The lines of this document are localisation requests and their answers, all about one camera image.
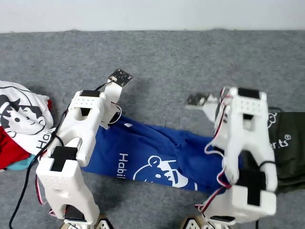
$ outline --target white t-shirt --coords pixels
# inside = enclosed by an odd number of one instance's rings
[[[47,144],[53,131],[48,100],[18,83],[0,81],[0,126],[34,155]]]

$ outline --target blue t-shirt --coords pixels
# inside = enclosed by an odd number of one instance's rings
[[[222,158],[207,155],[212,140],[189,131],[145,125],[122,116],[108,130],[99,127],[84,171],[211,193]]]

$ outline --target gray carpet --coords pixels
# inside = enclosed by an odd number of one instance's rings
[[[268,93],[269,105],[305,111],[304,31],[0,34],[0,79],[50,96],[55,120],[77,90],[95,88],[116,68],[135,77],[122,94],[123,113],[147,124],[211,135],[203,113],[183,103],[190,92],[216,94],[224,85],[258,88]],[[0,174],[1,229],[8,227],[24,177],[24,171]],[[33,178],[34,172],[14,228],[54,229],[61,221],[38,204]],[[89,173],[84,178],[116,229],[177,229],[206,197]],[[261,228],[303,228],[303,206],[303,190],[279,195],[276,216],[262,219]]]

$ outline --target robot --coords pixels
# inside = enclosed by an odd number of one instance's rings
[[[203,204],[195,205],[206,223],[203,228],[226,229],[235,223],[274,215],[277,175],[269,142],[266,93],[225,87],[219,100],[212,95],[191,95],[187,107],[202,109],[214,122],[214,138],[204,151],[223,157],[223,170],[217,176],[221,188]],[[242,151],[251,153],[258,169],[238,169]],[[193,225],[196,225],[194,219],[185,228],[195,228]]]
[[[105,83],[104,92],[78,91],[55,138],[40,159],[36,174],[45,189],[50,213],[63,219],[68,228],[93,229],[100,211],[84,183],[81,167],[88,165],[99,126],[108,129],[117,113],[123,87],[133,77],[116,70]],[[107,228],[98,222],[96,228]]]
[[[88,165],[99,126],[108,129],[118,111],[122,88],[132,80],[116,70],[105,83],[104,92],[78,91],[73,97],[56,138],[41,155],[36,174],[44,186],[50,213],[62,219],[65,229],[110,229],[100,220],[99,208],[84,183],[81,167]],[[276,211],[277,187],[274,153],[269,145],[268,106],[264,92],[224,88],[220,99],[196,95],[189,107],[202,109],[214,122],[214,138],[205,153],[223,157],[223,170],[217,176],[221,188],[202,205],[196,205],[205,229],[226,228],[235,223],[255,221]],[[252,153],[260,170],[238,169],[242,150]],[[193,227],[189,221],[186,228]]]

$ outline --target black circuit board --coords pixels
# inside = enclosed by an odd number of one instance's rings
[[[108,79],[115,82],[117,85],[124,87],[133,79],[133,76],[122,69],[117,69],[108,77]]]
[[[187,98],[186,105],[203,106],[203,104],[207,101],[208,97],[209,95],[203,93],[193,93]]]

